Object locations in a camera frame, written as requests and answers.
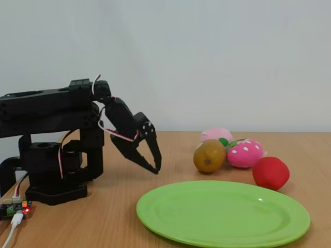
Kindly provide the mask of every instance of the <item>wooden table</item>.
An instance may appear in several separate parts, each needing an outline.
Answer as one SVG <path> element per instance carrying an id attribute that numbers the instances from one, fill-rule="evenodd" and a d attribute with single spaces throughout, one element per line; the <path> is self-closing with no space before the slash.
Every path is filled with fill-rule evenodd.
<path id="1" fill-rule="evenodd" d="M 311 215 L 308 233 L 284 247 L 331 247 L 331 134 L 235 133 L 234 137 L 256 139 L 268 156 L 278 157 L 288 165 L 290 181 L 280 192 L 299 201 Z M 163 161 L 156 176 L 124 159 L 106 135 L 104 173 L 89 183 L 88 197 L 58 206 L 34 202 L 33 215 L 17 228 L 8 247 L 189 248 L 154 235 L 139 222 L 136 203 L 141 196 L 156 187 L 188 180 L 254 184 L 250 170 L 224 166 L 212 175 L 198 173 L 192 157 L 200 143 L 199 133 L 160 132 L 158 143 Z M 139 150 L 152 161 L 146 144 Z M 26 180 L 21 192 L 27 186 Z M 13 189 L 3 199 L 12 195 Z M 1 221 L 0 245 L 9 231 L 9 222 Z"/>

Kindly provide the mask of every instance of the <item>pink strawberry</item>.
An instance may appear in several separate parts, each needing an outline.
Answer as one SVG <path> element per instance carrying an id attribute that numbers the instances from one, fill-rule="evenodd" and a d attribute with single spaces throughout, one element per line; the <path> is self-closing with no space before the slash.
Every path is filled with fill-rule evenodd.
<path id="1" fill-rule="evenodd" d="M 250 138 L 238 141 L 237 145 L 230 147 L 227 161 L 235 167 L 251 168 L 263 157 L 260 143 Z"/>

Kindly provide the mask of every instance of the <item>plush toy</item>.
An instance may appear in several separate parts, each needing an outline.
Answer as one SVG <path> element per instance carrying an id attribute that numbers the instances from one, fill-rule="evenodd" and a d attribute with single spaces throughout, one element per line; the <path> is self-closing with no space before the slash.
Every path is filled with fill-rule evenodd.
<path id="1" fill-rule="evenodd" d="M 288 181 L 290 171 L 281 160 L 264 157 L 254 166 L 253 177 L 257 186 L 276 191 Z"/>
<path id="2" fill-rule="evenodd" d="M 215 139 L 209 139 L 196 148 L 193 161 L 200 172 L 212 173 L 222 167 L 226 156 L 224 145 Z"/>
<path id="3" fill-rule="evenodd" d="M 251 168 L 263 157 L 259 142 L 250 138 L 230 143 L 227 161 L 235 167 Z"/>
<path id="4" fill-rule="evenodd" d="M 220 138 L 225 138 L 228 142 L 233 141 L 233 137 L 231 133 L 224 128 L 210 128 L 201 133 L 201 142 L 209 140 L 219 140 Z"/>

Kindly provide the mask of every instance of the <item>plastic plate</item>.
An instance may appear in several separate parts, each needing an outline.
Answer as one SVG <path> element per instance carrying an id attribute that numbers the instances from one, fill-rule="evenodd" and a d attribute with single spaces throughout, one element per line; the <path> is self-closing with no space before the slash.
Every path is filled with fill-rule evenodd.
<path id="1" fill-rule="evenodd" d="M 139 200 L 137 214 L 153 232 L 200 247 L 276 247 L 310 226 L 306 209 L 290 197 L 226 181 L 162 186 Z"/>

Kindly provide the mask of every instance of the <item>black robotic arm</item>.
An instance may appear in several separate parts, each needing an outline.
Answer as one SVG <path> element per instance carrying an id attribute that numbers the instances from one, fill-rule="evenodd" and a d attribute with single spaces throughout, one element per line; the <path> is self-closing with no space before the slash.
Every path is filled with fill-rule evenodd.
<path id="1" fill-rule="evenodd" d="M 115 131 L 103 127 L 94 101 L 104 104 L 105 115 Z M 66 88 L 0 97 L 0 138 L 22 136 L 20 157 L 12 171 L 20 165 L 20 169 L 28 172 L 29 200 L 56 205 L 86 197 L 87 188 L 82 183 L 103 173 L 102 129 L 111 133 L 112 142 L 125 158 L 158 174 L 161 153 L 155 127 L 143 113 L 133 115 L 123 100 L 113 97 L 106 81 L 75 80 Z M 80 140 L 70 141 L 63 149 L 59 143 L 32 143 L 31 134 L 73 130 L 80 131 Z M 137 151 L 142 140 L 147 141 L 155 167 Z M 87 154 L 85 168 L 81 168 L 82 152 Z M 10 171 L 11 166 L 9 162 L 1 164 L 6 168 L 4 171 Z"/>

